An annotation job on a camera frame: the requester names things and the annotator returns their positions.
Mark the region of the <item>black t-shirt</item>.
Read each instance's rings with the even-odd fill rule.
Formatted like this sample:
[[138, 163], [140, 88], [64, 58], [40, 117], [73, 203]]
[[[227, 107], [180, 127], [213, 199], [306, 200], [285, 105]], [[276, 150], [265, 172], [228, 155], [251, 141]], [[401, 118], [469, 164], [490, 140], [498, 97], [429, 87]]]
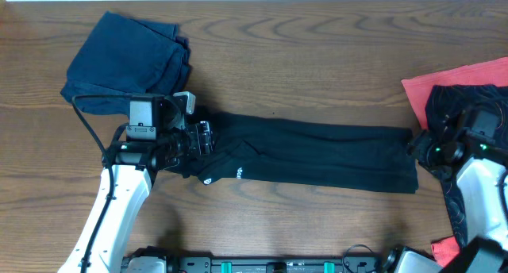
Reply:
[[232, 178], [403, 194], [418, 189], [416, 164], [406, 153], [409, 129], [210, 113], [204, 107], [193, 118], [210, 123], [214, 150], [183, 158], [171, 172], [205, 185]]

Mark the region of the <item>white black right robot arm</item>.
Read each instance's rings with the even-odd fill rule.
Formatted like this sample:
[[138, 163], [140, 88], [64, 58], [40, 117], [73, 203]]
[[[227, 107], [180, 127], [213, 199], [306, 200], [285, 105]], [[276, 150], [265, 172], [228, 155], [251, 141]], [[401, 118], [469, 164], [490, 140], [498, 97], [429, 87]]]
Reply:
[[507, 150], [493, 130], [458, 130], [449, 136], [423, 131], [408, 155], [462, 198], [467, 237], [443, 272], [507, 271]]

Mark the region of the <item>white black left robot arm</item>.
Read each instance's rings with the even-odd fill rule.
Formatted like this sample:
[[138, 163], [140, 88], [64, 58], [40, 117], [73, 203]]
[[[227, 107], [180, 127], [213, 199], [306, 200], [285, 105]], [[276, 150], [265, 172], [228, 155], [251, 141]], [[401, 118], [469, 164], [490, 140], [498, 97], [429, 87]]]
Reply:
[[62, 272], [177, 272], [179, 261], [147, 246], [127, 255], [135, 220], [159, 171], [188, 156], [211, 151], [208, 122], [159, 129], [154, 125], [118, 127], [102, 157], [98, 195]]

